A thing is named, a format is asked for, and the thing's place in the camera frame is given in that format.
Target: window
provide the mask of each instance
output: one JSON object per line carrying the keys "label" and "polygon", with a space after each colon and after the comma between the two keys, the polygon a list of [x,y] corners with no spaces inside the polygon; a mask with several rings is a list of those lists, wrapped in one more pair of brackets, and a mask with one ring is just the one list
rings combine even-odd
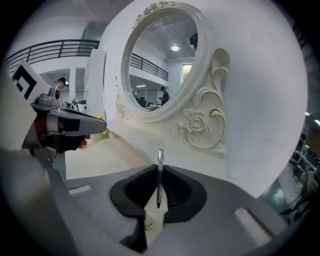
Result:
{"label": "window", "polygon": [[182,79],[181,84],[184,82],[185,78],[189,74],[189,71],[191,69],[192,65],[182,65]]}

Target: black railing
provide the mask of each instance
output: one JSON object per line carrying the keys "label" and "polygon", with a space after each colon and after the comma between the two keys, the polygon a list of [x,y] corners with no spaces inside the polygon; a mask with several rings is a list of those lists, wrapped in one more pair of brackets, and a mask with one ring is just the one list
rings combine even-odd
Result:
{"label": "black railing", "polygon": [[146,71],[152,75],[155,75],[159,78],[162,78],[166,81],[168,81],[168,72],[163,70],[161,67],[158,67],[156,64],[153,64],[149,60],[146,60],[145,58],[140,57],[139,55],[136,55],[132,53],[131,59],[130,59],[130,66]]}
{"label": "black railing", "polygon": [[62,57],[89,57],[92,49],[97,49],[99,41],[67,39],[38,43],[17,51],[5,59],[5,65],[9,73],[21,60],[28,64]]}

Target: white strip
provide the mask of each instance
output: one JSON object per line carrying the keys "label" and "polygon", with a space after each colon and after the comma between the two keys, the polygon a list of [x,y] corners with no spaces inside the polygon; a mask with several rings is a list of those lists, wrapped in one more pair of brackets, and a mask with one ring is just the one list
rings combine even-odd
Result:
{"label": "white strip", "polygon": [[75,194],[80,194],[80,193],[83,193],[83,192],[86,192],[86,191],[89,191],[91,190],[92,187],[89,186],[89,185],[84,185],[84,186],[80,186],[80,187],[76,187],[76,188],[71,188],[69,189],[69,194],[70,195],[75,195]]}
{"label": "white strip", "polygon": [[271,240],[271,237],[263,227],[255,221],[247,209],[237,209],[234,211],[234,215],[257,247],[261,247]]}

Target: white pillar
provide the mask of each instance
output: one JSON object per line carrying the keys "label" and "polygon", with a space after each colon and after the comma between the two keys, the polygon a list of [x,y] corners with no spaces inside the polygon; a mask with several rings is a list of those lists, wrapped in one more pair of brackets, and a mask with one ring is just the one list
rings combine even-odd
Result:
{"label": "white pillar", "polygon": [[69,76],[69,96],[70,103],[76,97],[76,68],[70,68],[70,76]]}

